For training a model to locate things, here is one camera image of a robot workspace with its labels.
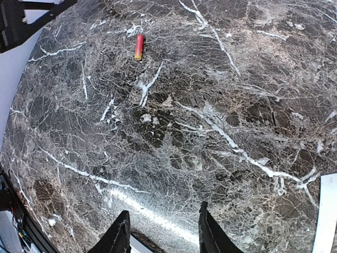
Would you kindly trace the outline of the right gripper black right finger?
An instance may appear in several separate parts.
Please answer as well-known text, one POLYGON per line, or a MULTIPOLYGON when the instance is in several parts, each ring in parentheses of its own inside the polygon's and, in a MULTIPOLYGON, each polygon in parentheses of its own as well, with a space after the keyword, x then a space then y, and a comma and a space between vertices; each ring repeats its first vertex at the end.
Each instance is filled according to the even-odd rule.
POLYGON ((201 253, 242 253, 226 235, 220 225, 207 210, 208 203, 203 201, 199 210, 199 242, 201 253))

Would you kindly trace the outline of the white battery cover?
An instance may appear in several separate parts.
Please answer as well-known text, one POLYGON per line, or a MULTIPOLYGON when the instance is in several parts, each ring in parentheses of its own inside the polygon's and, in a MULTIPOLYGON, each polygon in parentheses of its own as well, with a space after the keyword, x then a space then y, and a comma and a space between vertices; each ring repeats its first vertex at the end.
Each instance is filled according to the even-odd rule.
POLYGON ((336 232, 336 173, 321 176, 319 215, 313 253, 330 253, 336 232))

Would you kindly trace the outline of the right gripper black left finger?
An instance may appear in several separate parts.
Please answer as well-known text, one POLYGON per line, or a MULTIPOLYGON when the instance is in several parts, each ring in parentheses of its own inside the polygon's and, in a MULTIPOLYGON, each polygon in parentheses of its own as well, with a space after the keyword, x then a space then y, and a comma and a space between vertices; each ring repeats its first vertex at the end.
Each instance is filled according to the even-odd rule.
POLYGON ((124 210, 87 253, 130 253, 130 237, 130 213, 124 210))

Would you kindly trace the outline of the red battery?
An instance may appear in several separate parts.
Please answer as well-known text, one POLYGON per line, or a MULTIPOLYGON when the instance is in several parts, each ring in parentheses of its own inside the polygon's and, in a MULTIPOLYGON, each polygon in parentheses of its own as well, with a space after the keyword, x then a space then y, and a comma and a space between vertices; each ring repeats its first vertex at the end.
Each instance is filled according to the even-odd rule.
POLYGON ((141 35, 141 34, 139 34, 137 36, 136 48, 135 48, 135 54, 134 54, 134 59, 136 61, 141 61, 142 60, 143 44, 144 44, 144 36, 141 35))

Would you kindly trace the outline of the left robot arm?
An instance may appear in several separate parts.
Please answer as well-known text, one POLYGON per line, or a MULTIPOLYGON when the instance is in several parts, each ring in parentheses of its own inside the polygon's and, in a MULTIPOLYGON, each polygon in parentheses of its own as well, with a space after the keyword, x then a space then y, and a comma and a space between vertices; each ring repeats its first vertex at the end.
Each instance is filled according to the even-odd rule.
POLYGON ((44 25, 56 19, 77 0, 64 0, 59 3, 38 1, 1 1, 1 53, 24 44, 44 25), (32 23, 27 22, 26 10, 46 11, 32 23))

